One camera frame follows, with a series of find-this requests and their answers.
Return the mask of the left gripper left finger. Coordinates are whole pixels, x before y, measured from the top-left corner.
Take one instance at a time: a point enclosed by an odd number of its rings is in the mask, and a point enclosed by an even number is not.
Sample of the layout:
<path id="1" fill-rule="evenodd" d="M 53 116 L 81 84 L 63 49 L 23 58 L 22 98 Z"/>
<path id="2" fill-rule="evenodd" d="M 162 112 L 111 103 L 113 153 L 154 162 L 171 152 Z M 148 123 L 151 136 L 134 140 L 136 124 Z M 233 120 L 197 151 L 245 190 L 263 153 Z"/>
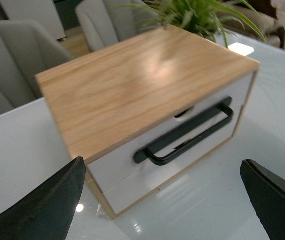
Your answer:
<path id="1" fill-rule="evenodd" d="M 72 160 L 0 214 L 0 240 L 64 240 L 84 188 L 86 166 Z"/>

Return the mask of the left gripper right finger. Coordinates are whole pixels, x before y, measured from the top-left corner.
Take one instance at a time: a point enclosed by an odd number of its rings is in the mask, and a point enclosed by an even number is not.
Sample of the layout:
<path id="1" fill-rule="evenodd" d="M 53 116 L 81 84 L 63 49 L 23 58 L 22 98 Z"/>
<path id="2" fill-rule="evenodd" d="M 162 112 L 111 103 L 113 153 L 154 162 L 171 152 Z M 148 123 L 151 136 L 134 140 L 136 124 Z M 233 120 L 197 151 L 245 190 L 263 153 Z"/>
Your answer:
<path id="1" fill-rule="evenodd" d="M 285 240 L 285 180 L 254 160 L 242 161 L 240 176 L 271 240 Z"/>

